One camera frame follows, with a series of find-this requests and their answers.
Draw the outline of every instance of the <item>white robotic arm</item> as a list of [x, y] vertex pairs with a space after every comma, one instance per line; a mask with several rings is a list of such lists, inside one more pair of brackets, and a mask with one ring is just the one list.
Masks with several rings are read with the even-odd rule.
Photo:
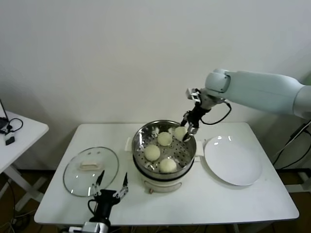
[[184, 140], [197, 132], [203, 115], [226, 99], [266, 112], [311, 119], [311, 86], [284, 75], [216, 69], [207, 76], [205, 88], [188, 89], [186, 94], [195, 107], [181, 122], [182, 126], [189, 123]]
[[216, 69], [205, 88], [211, 96], [251, 108], [311, 118], [311, 86], [288, 76]]

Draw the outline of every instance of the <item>stainless steel pot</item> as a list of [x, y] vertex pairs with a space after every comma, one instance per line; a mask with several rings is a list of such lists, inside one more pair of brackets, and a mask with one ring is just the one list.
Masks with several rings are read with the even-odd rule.
[[[137, 169], [147, 178], [156, 181], [173, 181], [184, 176], [192, 167], [196, 152], [195, 139], [192, 136], [187, 142], [180, 142], [173, 137], [173, 142], [167, 146], [161, 146], [157, 142], [157, 135], [161, 132], [170, 132], [173, 135], [179, 123], [170, 120], [157, 120], [141, 127], [135, 134], [132, 143], [133, 160]], [[156, 145], [160, 148], [160, 158], [150, 162], [145, 158], [144, 150], [148, 145]], [[161, 173], [159, 163], [164, 158], [174, 159], [177, 163], [177, 171]]]

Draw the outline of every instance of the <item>small white table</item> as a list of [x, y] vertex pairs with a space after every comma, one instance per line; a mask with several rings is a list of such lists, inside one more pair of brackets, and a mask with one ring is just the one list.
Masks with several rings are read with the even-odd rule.
[[[46, 124], [14, 113], [7, 112], [7, 115], [9, 119], [19, 118], [24, 122], [23, 128], [15, 133], [15, 142], [11, 145], [6, 146], [4, 135], [0, 134], [0, 173], [4, 172], [27, 192], [15, 206], [15, 209], [20, 211], [30, 198], [36, 201], [42, 200], [43, 194], [37, 189], [42, 186], [46, 179], [41, 177], [31, 186], [11, 164], [41, 138], [49, 130], [49, 127]], [[14, 120], [11, 125], [13, 129], [16, 129], [20, 126], [20, 122]], [[6, 183], [0, 191], [0, 198], [7, 187], [8, 184]]]
[[119, 157], [120, 169], [109, 189], [120, 190], [128, 172], [129, 193], [112, 208], [112, 225], [188, 225], [266, 222], [299, 217], [299, 212], [270, 160], [246, 123], [220, 123], [202, 126], [196, 140], [218, 135], [239, 137], [260, 154], [263, 172], [248, 187], [227, 184], [217, 178], [203, 162], [195, 162], [182, 186], [171, 193], [146, 192], [125, 143], [143, 124], [80, 125], [60, 162], [35, 214], [40, 224], [79, 226], [92, 215], [89, 198], [71, 195], [63, 185], [67, 163], [90, 147], [111, 148]]

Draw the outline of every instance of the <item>white plate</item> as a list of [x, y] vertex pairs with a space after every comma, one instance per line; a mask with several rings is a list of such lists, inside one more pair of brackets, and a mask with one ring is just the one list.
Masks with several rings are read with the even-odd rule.
[[206, 144], [204, 154], [210, 169], [234, 185], [251, 185], [262, 173], [257, 154], [233, 136], [212, 138]]

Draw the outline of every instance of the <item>steamed bun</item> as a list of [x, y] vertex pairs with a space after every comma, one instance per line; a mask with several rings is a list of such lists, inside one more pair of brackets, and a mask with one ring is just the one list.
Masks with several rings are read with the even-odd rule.
[[156, 145], [148, 145], [145, 148], [145, 157], [147, 160], [153, 162], [160, 157], [160, 149]]
[[161, 132], [157, 137], [157, 141], [161, 146], [169, 146], [173, 139], [172, 136], [168, 132]]
[[177, 140], [182, 142], [186, 133], [187, 133], [186, 127], [179, 126], [175, 129], [174, 136]]
[[170, 173], [175, 172], [177, 170], [177, 164], [173, 159], [163, 159], [160, 162], [160, 172], [162, 173]]

